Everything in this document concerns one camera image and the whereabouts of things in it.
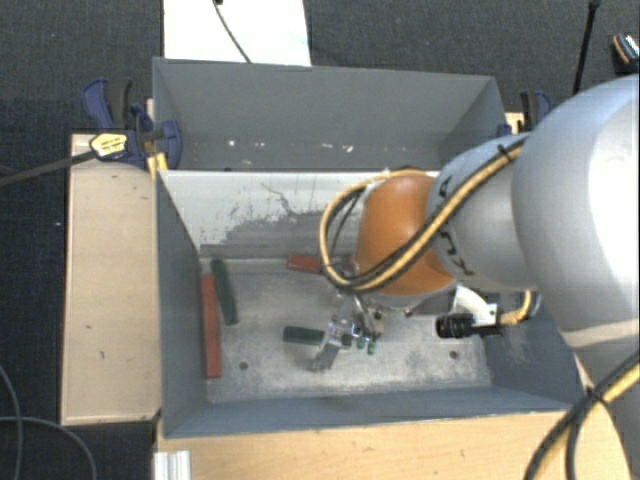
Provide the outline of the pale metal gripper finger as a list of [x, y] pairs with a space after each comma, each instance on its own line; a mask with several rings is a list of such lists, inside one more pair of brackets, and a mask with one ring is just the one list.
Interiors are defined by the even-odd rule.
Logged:
[[327, 341], [323, 343], [312, 360], [311, 370], [324, 371], [331, 369], [340, 351], [341, 346], [337, 342]]

